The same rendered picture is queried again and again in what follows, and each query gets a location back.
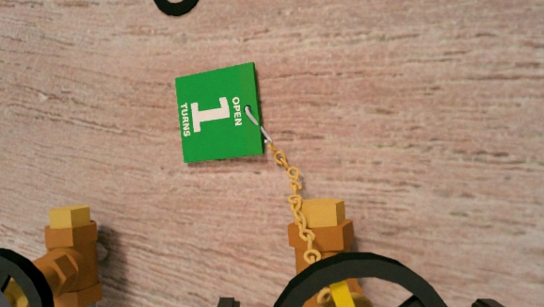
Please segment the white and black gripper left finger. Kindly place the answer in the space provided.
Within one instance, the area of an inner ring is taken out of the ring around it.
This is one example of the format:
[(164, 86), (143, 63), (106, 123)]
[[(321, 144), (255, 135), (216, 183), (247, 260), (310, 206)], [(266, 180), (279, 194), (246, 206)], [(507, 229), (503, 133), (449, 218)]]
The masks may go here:
[(217, 307), (240, 307), (240, 301), (234, 301), (234, 297), (220, 297)]

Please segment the green tag with gold chain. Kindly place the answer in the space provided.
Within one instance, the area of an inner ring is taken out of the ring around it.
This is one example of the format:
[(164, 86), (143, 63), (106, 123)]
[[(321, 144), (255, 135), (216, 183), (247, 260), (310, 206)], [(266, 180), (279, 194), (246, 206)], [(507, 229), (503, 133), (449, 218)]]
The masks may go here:
[[(299, 169), (289, 167), (285, 153), (277, 152), (262, 127), (255, 63), (177, 77), (175, 87), (184, 163), (264, 154), (265, 143), (275, 153), (275, 162), (288, 169), (287, 176), (293, 179), (289, 187), (294, 195), (288, 202), (298, 221), (299, 236), (307, 242), (304, 260), (309, 265), (321, 260), (318, 250), (312, 249), (315, 234), (306, 229), (306, 217), (299, 211), (302, 201), (297, 195), (302, 190), (297, 182)], [(265, 141), (263, 134), (267, 138)], [(280, 161), (278, 154), (283, 156)], [(296, 170), (294, 176), (290, 175), (291, 170)], [(296, 209), (295, 204), (298, 204)], [(316, 260), (314, 256), (311, 260), (308, 258), (311, 253), (317, 256)]]

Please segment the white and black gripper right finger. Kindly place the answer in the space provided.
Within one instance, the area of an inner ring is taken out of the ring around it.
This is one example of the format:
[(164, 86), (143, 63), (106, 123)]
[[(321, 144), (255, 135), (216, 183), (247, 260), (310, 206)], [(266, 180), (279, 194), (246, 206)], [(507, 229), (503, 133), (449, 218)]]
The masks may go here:
[(505, 307), (495, 299), (477, 299), (471, 307)]

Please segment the black rubber o-ring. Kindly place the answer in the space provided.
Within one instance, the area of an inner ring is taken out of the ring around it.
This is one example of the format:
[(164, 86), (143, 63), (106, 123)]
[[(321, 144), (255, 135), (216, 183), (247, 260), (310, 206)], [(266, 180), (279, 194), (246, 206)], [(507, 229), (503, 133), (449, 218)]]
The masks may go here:
[(194, 8), (199, 0), (182, 0), (177, 3), (169, 2), (169, 0), (153, 0), (159, 10), (168, 16), (181, 16), (188, 13)]

